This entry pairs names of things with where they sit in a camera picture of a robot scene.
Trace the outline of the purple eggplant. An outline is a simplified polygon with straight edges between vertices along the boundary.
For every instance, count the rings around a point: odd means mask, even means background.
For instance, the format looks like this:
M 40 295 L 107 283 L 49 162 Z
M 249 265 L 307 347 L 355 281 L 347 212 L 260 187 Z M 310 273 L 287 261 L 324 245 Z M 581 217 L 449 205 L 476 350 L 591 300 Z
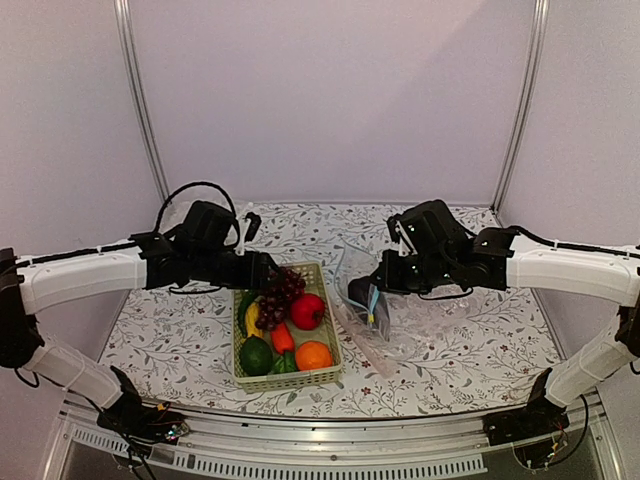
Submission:
M 347 303 L 364 326 L 388 342 L 391 319 L 385 296 L 369 277 L 353 279 L 347 287 Z

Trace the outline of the dark red grape bunch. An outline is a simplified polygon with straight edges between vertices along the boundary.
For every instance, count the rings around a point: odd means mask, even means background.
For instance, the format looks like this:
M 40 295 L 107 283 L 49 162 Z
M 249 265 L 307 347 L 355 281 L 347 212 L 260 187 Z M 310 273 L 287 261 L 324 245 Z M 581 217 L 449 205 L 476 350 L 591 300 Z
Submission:
M 287 267 L 271 272 L 267 287 L 258 296 L 256 326 L 260 330 L 273 331 L 286 320 L 292 303 L 305 293 L 305 289 L 306 281 L 301 273 Z

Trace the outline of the clear zip bag blue zipper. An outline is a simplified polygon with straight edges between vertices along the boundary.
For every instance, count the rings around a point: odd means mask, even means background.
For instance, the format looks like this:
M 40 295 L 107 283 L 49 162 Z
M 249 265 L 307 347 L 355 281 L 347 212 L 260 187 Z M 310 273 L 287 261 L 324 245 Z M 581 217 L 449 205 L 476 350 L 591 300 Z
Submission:
M 369 252 L 348 242 L 339 247 L 341 254 L 332 278 L 340 304 L 338 321 L 372 367 L 383 378 L 390 378 L 399 352 L 391 341 L 386 298 L 370 278 L 378 262 Z

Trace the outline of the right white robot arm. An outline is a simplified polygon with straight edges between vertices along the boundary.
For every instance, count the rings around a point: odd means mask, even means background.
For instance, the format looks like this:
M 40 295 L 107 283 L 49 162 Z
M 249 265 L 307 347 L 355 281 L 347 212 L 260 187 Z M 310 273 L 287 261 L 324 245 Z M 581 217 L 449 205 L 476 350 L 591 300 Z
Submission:
M 426 237 L 412 253 L 386 250 L 371 276 L 382 292 L 428 294 L 457 285 L 555 290 L 609 300 L 617 316 L 569 359 L 540 374 L 517 415 L 517 427 L 537 436 L 581 394 L 639 357 L 639 255 L 540 239 L 520 228 L 485 228 L 469 237 Z

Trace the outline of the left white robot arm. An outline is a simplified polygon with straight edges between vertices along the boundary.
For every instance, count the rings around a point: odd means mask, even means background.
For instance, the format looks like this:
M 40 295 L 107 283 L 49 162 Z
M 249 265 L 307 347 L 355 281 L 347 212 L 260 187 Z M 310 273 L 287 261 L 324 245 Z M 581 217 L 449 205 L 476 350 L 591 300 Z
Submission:
M 40 330 L 39 313 L 85 299 L 132 290 L 184 287 L 191 281 L 222 289 L 261 289 L 277 266 L 267 253 L 239 253 L 225 243 L 179 243 L 159 233 L 115 244 L 53 254 L 1 252 L 1 366 L 27 370 L 84 397 L 104 428 L 160 437 L 182 426 L 181 414 L 144 405 L 128 376 L 97 364 Z

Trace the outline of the green cucumber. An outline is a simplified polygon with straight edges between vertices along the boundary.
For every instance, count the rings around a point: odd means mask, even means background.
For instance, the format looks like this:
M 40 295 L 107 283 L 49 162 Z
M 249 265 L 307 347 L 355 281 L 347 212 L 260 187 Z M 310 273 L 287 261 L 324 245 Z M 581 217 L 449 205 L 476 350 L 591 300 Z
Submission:
M 237 309 L 236 321 L 239 331 L 243 337 L 247 336 L 246 312 L 258 295 L 257 291 L 250 290 L 243 293 Z

